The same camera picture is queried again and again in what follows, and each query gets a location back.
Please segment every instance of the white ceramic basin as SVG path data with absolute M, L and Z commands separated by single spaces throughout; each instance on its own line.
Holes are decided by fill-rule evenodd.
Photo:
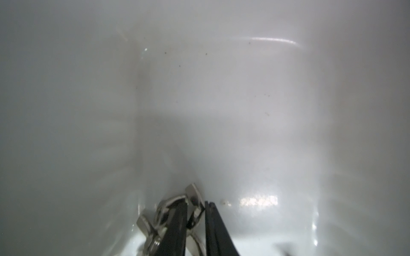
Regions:
M 242 256 L 409 254 L 409 4 L 2 5 L 0 255 L 135 256 L 191 182 Z

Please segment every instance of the white porcelain surface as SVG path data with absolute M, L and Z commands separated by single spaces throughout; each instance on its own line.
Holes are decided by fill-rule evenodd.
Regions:
M 408 255 L 409 8 L 2 4 L 0 255 L 135 256 L 191 182 L 242 256 Z

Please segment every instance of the white sink basin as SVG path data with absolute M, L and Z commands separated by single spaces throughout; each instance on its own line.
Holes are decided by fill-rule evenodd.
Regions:
M 242 256 L 409 254 L 408 4 L 0 9 L 0 255 L 135 256 L 192 182 Z

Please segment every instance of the dirt speck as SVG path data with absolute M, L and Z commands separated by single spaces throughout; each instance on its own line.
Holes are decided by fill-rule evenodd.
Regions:
M 226 200 L 226 199 L 221 199 L 221 202 L 220 202 L 222 205 L 227 205 L 227 206 L 232 206 L 231 205 L 231 203 L 228 201 L 228 200 Z

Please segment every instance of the debris particle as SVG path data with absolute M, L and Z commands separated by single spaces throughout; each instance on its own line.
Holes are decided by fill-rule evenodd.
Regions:
M 226 200 L 226 199 L 222 199 L 222 200 L 221 200 L 221 204 L 222 204 L 222 205 L 232 206 L 231 203 L 230 203 L 228 200 Z

